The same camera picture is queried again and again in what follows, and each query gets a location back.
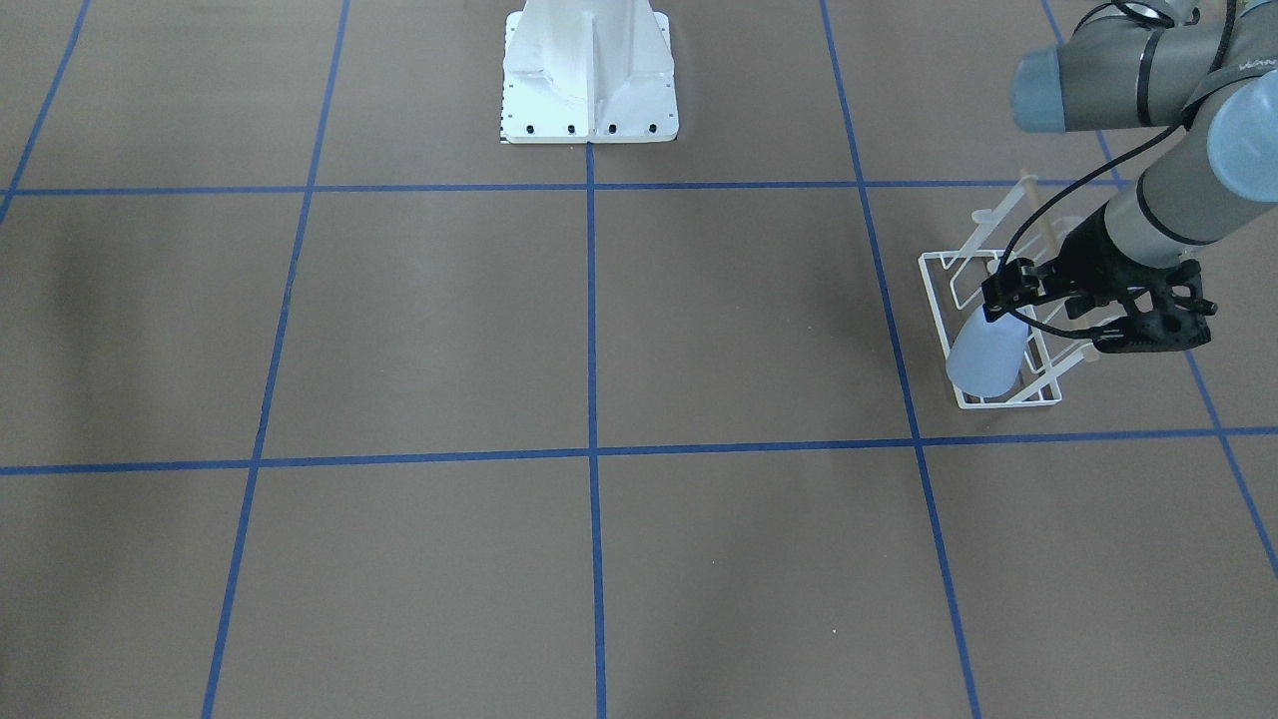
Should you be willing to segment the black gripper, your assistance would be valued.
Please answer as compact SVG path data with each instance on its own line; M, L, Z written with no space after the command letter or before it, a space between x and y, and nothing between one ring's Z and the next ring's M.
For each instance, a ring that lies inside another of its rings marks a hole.
M1105 220L1105 208L1097 209L1091 217L1068 232L1066 241L1059 246L1059 254L1049 263L1035 266L1026 258L1005 261L999 269L996 269L996 275L990 275L982 284L984 319L993 324L1011 314L1024 323L1031 323L1031 318L1020 314L1019 309L1053 301L1063 301L1066 307L1077 278L1098 272L1105 266L1113 266L1118 261L1131 261L1144 266L1128 258L1114 244ZM1167 269L1160 266L1149 268Z

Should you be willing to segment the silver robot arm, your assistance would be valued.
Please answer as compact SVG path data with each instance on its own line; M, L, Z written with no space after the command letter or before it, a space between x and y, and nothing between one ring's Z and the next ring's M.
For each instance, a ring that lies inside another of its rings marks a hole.
M1026 323L1026 307L1070 319L1118 304L1082 338L1139 346L1206 329L1196 252L1275 209L1275 4L1236 1L1217 23L1194 1L1111 1L1063 43L1026 54L1010 86L1022 132L1157 129L1178 135L1044 263L1007 254L978 318Z

